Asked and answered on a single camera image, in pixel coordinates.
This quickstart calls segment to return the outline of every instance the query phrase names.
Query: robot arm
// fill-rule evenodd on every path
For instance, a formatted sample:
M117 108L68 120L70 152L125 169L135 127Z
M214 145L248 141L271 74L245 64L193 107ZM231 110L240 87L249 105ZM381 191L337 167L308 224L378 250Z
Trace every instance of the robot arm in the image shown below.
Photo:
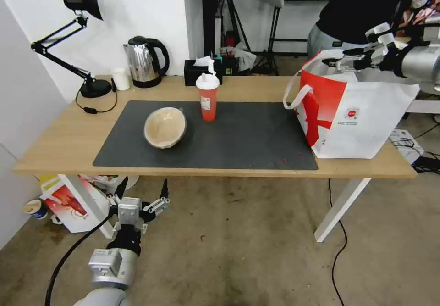
M92 282L97 289L91 291L74 306L122 306L129 305L126 291L134 281L136 261L141 254L141 234L148 222L154 220L169 204L168 182L165 179L159 199L153 203L139 198L122 197L128 179L116 189L117 206L110 211L117 213L116 237L105 249L95 249L88 262L92 270Z
M422 25L423 38L411 39L398 48L388 23L380 24L365 35L369 45L344 51L341 59L327 59L323 63L340 72L377 68L392 71L402 78L440 84L440 17Z

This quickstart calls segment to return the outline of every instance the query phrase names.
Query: cardboard box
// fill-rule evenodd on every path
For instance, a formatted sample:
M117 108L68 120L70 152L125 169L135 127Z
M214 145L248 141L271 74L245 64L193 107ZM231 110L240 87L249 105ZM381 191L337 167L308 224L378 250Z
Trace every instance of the cardboard box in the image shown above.
M108 212L109 201L104 193L85 179L80 179L102 212ZM40 198L71 233L89 231L96 226L98 219L87 213L58 175L41 175L40 184L43 193Z

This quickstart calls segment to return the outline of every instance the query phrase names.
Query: lamp base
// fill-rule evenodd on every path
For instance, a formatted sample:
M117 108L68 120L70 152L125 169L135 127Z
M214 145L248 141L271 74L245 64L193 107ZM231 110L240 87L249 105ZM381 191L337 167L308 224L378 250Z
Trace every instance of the lamp base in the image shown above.
M90 84L86 81L82 84L80 92L85 98L101 97L111 92L111 84L107 80L95 80Z

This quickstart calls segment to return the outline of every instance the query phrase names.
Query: lamp shade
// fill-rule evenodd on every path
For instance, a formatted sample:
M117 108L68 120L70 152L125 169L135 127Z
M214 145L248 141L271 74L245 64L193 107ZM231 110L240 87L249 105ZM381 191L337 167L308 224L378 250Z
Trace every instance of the lamp shade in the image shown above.
M104 20L104 0L63 0L64 5L73 10L87 11L90 15Z

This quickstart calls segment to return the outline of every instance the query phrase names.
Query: wooden bowl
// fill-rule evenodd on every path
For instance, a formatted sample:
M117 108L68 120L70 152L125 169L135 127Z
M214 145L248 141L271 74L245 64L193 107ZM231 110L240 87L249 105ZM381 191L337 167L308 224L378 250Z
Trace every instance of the wooden bowl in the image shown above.
M143 134L153 147L166 149L179 142L186 127L187 121L182 111L174 107L164 107L148 116Z

